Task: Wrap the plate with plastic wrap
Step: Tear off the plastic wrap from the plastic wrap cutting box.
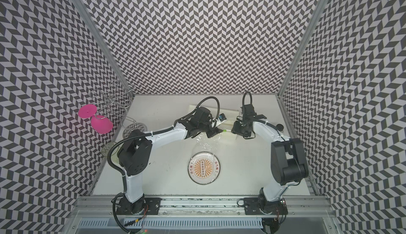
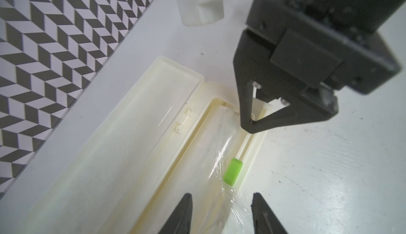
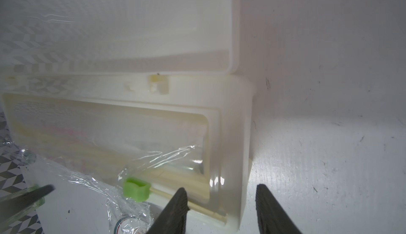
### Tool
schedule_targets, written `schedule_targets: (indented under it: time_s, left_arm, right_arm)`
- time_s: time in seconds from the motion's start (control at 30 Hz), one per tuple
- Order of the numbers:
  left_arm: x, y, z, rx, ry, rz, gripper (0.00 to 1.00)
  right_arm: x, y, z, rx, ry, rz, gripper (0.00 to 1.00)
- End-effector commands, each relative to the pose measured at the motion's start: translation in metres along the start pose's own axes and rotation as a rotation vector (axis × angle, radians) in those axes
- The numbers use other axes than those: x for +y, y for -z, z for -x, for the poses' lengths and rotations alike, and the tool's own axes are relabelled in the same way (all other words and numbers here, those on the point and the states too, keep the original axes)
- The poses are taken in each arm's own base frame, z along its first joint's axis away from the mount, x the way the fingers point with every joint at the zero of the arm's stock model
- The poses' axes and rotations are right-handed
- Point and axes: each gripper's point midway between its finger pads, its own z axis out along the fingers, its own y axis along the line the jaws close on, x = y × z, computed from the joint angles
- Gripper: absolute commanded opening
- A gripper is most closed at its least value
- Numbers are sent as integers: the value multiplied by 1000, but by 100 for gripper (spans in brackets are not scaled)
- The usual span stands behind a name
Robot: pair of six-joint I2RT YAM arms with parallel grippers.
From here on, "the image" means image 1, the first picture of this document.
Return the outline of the clear plastic wrap sheet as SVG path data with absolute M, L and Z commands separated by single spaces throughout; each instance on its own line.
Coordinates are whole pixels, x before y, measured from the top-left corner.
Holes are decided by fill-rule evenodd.
M 208 138 L 206 134 L 195 137 L 196 144 L 188 162 L 189 178 L 196 184 L 208 185 L 215 182 L 221 173 L 218 146 L 221 136 Z

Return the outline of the white plate orange sunburst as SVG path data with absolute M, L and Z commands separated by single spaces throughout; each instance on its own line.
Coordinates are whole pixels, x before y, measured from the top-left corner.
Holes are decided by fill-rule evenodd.
M 196 153 L 188 163 L 188 174 L 191 180 L 199 185 L 216 181 L 221 172 L 221 163 L 216 155 L 208 151 Z

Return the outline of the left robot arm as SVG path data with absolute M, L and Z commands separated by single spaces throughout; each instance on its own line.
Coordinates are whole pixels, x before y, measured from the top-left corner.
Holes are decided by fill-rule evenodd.
M 222 133 L 218 127 L 227 120 L 226 115 L 217 111 L 213 117 L 205 107 L 196 107 L 191 113 L 177 119 L 166 129 L 150 132 L 136 130 L 130 137 L 115 143 L 109 150 L 107 162 L 110 167 L 119 171 L 124 192 L 120 195 L 114 213 L 138 215 L 144 212 L 146 202 L 142 189 L 142 172 L 147 168 L 151 152 L 166 144 L 197 137 L 205 133 L 208 138 Z

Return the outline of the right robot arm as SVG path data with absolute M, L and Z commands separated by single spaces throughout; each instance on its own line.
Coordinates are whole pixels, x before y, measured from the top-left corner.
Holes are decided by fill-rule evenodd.
M 286 214 L 283 195 L 308 177 L 309 168 L 303 142 L 282 134 L 282 125 L 269 123 L 257 114 L 252 104 L 243 104 L 242 116 L 233 124 L 232 133 L 244 139 L 260 136 L 270 150 L 270 183 L 260 189 L 258 208 L 266 215 Z

